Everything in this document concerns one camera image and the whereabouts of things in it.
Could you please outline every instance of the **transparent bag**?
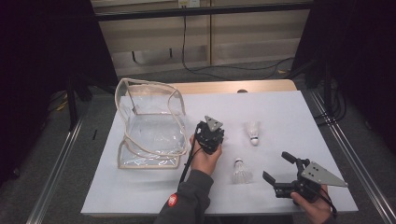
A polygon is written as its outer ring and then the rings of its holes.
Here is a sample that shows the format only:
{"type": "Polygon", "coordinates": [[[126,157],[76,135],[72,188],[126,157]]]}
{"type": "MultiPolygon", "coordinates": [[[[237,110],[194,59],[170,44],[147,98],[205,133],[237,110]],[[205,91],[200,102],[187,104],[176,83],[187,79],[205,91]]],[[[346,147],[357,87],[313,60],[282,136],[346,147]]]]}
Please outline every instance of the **transparent bag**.
{"type": "Polygon", "coordinates": [[[188,145],[181,93],[161,82],[123,78],[115,101],[125,128],[119,168],[176,168],[188,145]]]}

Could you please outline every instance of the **white table surface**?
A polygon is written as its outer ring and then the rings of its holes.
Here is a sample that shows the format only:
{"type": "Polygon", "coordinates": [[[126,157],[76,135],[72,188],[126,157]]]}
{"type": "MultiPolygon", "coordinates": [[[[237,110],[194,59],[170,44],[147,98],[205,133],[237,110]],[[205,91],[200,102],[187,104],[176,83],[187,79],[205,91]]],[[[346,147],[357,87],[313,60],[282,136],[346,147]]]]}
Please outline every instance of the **white table surface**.
{"type": "MultiPolygon", "coordinates": [[[[276,182],[296,179],[297,168],[281,157],[288,151],[296,158],[310,159],[342,178],[318,126],[299,91],[261,93],[216,93],[183,95],[187,113],[187,133],[193,134],[205,115],[224,123],[223,153],[210,191],[211,215],[269,215],[302,212],[291,199],[278,199],[273,187],[262,179],[268,172],[276,182]],[[260,143],[250,144],[243,123],[261,122],[260,143]],[[244,160],[253,171],[253,182],[232,183],[233,162],[244,160]]],[[[187,155],[177,169],[118,169],[118,146],[123,123],[116,113],[102,158],[81,213],[94,217],[157,215],[168,197],[177,190],[187,155]]],[[[339,212],[358,211],[348,189],[329,187],[339,212]]]]}

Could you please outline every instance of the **person's right hand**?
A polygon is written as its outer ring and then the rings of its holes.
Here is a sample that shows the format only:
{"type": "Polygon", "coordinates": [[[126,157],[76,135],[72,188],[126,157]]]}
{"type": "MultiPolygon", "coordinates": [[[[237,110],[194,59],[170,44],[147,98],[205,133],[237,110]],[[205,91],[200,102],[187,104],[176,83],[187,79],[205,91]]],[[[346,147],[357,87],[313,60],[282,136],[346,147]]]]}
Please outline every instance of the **person's right hand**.
{"type": "MultiPolygon", "coordinates": [[[[192,143],[193,138],[194,135],[191,136],[190,143],[192,143]]],[[[207,175],[212,175],[215,171],[216,163],[221,155],[221,152],[222,150],[220,144],[212,155],[206,154],[204,150],[201,149],[198,141],[195,141],[195,146],[192,152],[192,154],[195,154],[195,156],[191,162],[191,169],[202,171],[207,175]]]]}
{"type": "MultiPolygon", "coordinates": [[[[327,185],[322,185],[321,187],[327,192],[327,185]]],[[[322,190],[320,191],[320,194],[327,198],[326,194],[322,192],[322,190]]],[[[305,210],[305,214],[310,223],[323,223],[332,213],[330,206],[320,198],[318,198],[314,203],[310,203],[297,192],[293,192],[290,197],[305,210]]]]}

